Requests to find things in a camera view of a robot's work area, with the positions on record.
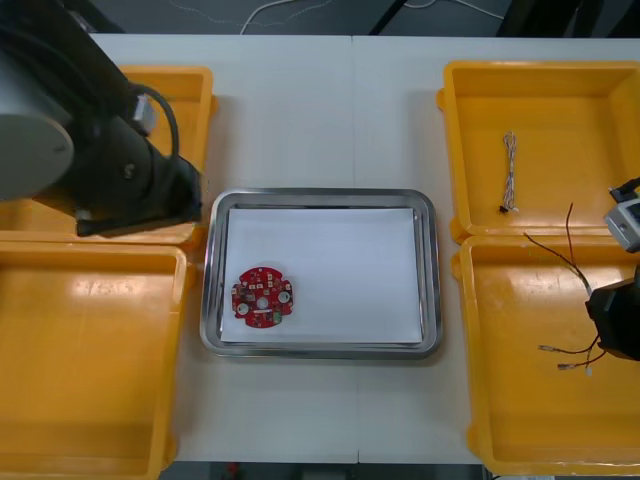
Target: yellow bin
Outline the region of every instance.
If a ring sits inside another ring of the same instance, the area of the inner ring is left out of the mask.
[[[633,276],[611,238],[574,236],[593,288]],[[564,237],[538,238],[569,255]],[[640,364],[605,355],[560,371],[596,336],[582,282],[525,237],[476,236],[452,260],[467,334],[469,447],[500,475],[640,475]],[[596,347],[594,358],[600,354]]]
[[[0,478],[158,477],[192,277],[175,247],[0,242]]]
[[[608,236],[608,188],[640,175],[640,74],[633,62],[453,62],[437,95],[451,165],[453,238]],[[506,132],[517,138],[518,212],[499,206]]]
[[[204,67],[173,66],[121,69],[130,81],[153,87],[169,101],[178,122],[180,155],[204,173],[209,121],[217,108],[211,71]],[[150,140],[167,155],[171,150],[167,119],[157,104],[154,110],[157,126]],[[75,220],[68,215],[31,200],[0,202],[0,241],[164,244],[192,249],[202,241],[205,231],[204,227],[191,223],[115,238],[99,235],[79,238],[75,235]]]

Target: white tabletop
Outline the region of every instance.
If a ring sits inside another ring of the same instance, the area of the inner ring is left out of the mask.
[[[204,65],[220,109],[207,181],[414,188],[438,216],[440,350],[416,362],[229,359],[207,352],[192,295],[178,369],[179,460],[476,463],[442,116],[456,59],[640,59],[638,40],[99,35],[119,64]]]

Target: white paper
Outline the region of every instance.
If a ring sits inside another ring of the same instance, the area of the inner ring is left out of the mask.
[[[245,271],[292,283],[293,313],[256,329],[231,310]],[[422,341],[411,209],[233,209],[225,267],[226,342]]]

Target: circular pcb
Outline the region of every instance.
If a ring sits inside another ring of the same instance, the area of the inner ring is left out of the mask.
[[[291,315],[293,288],[274,268],[256,267],[240,275],[231,288],[231,308],[236,318],[253,328],[279,325],[282,317]]]

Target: stainless steel tray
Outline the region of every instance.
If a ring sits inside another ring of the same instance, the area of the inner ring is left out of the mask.
[[[283,343],[222,341],[224,270],[229,211],[234,208],[411,208],[414,212],[416,269],[420,295],[419,343]],[[216,200],[205,257],[200,317],[205,346],[219,355],[348,359],[419,359],[432,353],[442,336],[435,213],[431,201],[415,190],[284,188],[231,190]]]

